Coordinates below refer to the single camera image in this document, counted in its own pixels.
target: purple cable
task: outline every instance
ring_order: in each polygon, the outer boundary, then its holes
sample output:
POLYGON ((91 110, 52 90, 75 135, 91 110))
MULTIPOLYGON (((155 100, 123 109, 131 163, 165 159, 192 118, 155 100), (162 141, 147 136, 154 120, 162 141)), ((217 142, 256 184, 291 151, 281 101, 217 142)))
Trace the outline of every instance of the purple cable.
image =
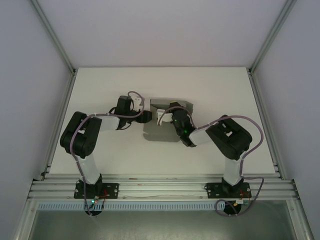
POLYGON ((243 211, 243 212, 241 212, 241 213, 237 213, 237 211, 236 211, 235 207, 233 206, 233 204, 232 204, 231 202, 227 201, 227 200, 220 199, 220 200, 216 201, 216 203, 215 203, 215 205, 214 205, 214 208, 215 208, 216 213, 219 214, 220 216, 223 216, 223 217, 237 217, 237 216, 243 215, 243 214, 245 214, 246 212, 248 212, 248 211, 253 207, 254 203, 256 202, 256 200, 257 200, 257 198, 258 198, 258 196, 259 196, 259 193, 260 193, 260 191, 261 191, 261 189, 262 189, 262 186, 263 186, 263 184, 264 184, 264 181, 265 181, 265 179, 264 179, 262 176, 257 176, 257 177, 249 177, 249 176, 248 176, 248 177, 244 177, 244 176, 242 176, 245 158, 246 158, 250 153, 252 153, 254 150, 256 150, 258 147, 260 147, 260 145, 261 145, 262 142, 264 141, 264 132, 263 132, 263 130, 261 129, 261 127, 260 127, 254 120, 252 120, 251 118, 249 118, 249 117, 247 117, 247 116, 241 116, 241 115, 231 115, 231 116, 220 117, 219 119, 214 120, 214 121, 212 121, 212 122, 209 122, 209 123, 206 124, 206 125, 203 125, 203 126, 201 126, 201 127, 196 127, 196 125, 195 125, 195 123, 194 123, 194 120, 193 120, 193 118, 192 118, 192 116, 191 116, 190 111, 189 111, 187 108, 183 107, 183 106, 173 106, 173 107, 169 107, 168 109, 166 109, 166 110, 163 112, 163 114, 161 115, 161 117, 159 118, 158 126, 160 125, 160 122, 161 122, 161 119, 163 118, 163 116, 164 116, 167 112, 169 112, 170 110, 173 110, 173 109, 183 109, 183 110, 186 110, 187 113, 188 113, 188 115, 189 115, 189 118, 190 118, 190 121, 191 121, 192 126, 193 126, 195 129, 197 129, 197 130, 207 128, 207 127, 209 127, 209 126, 211 126, 211 125, 214 125, 215 123, 217 123, 217 122, 219 122, 219 121, 226 120, 226 119, 245 119, 245 120, 251 122, 252 124, 254 124, 254 125, 256 126, 256 128, 259 130, 259 132, 260 132, 260 141, 258 142, 257 145, 255 145, 253 148, 251 148, 249 151, 247 151, 245 154, 243 154, 243 156, 242 156, 242 158, 241 158, 241 160, 240 160, 241 162, 240 162, 240 171, 239 171, 240 176, 241 176, 244 180, 261 179, 260 187, 259 187, 259 189, 258 189, 258 191, 257 191, 257 193, 256 193, 256 195, 255 195, 255 197, 254 197, 254 199, 253 199, 253 201, 251 202, 250 206, 249 206, 245 211, 243 211), (218 203, 220 203, 220 202, 224 202, 224 203, 228 204, 229 206, 231 206, 232 209, 234 210, 234 212, 235 212, 236 214, 235 214, 235 215, 226 215, 226 214, 220 213, 220 212, 218 211, 218 203))
POLYGON ((92 216, 91 212, 90 212, 90 208, 89 208, 89 205, 88 205, 88 202, 87 202, 87 192, 86 192, 86 184, 87 184, 87 181, 86 181, 86 178, 84 176, 84 172, 81 168, 81 165, 79 163, 79 160, 77 158, 77 156, 75 155, 74 151, 73 151, 73 145, 74 145, 74 141, 75 141, 75 138, 77 136, 77 133, 79 132, 79 130, 81 129, 81 127, 85 124, 85 122, 92 118, 92 117, 104 117, 104 116, 112 116, 112 117, 118 117, 118 118, 126 118, 126 119, 134 119, 138 116, 140 116, 143 112, 144 112, 144 109, 145 109, 145 99, 136 91, 129 91, 128 92, 128 96, 130 97, 130 94, 136 94, 139 96, 139 98, 141 98, 141 103, 142 103, 142 109, 141 111, 134 115, 134 116, 125 116, 125 115, 118 115, 118 114, 112 114, 112 113, 99 113, 99 114, 90 114, 88 115, 80 124, 79 126, 76 128, 72 138, 71 138, 71 142, 70 142, 70 153, 72 155, 72 157, 75 159, 75 162, 76 162, 76 166, 78 167, 78 170, 80 172, 80 175, 82 177, 82 181, 83 181, 83 197, 84 197, 84 205, 86 207, 86 210, 88 211, 89 213, 89 216, 92 216))

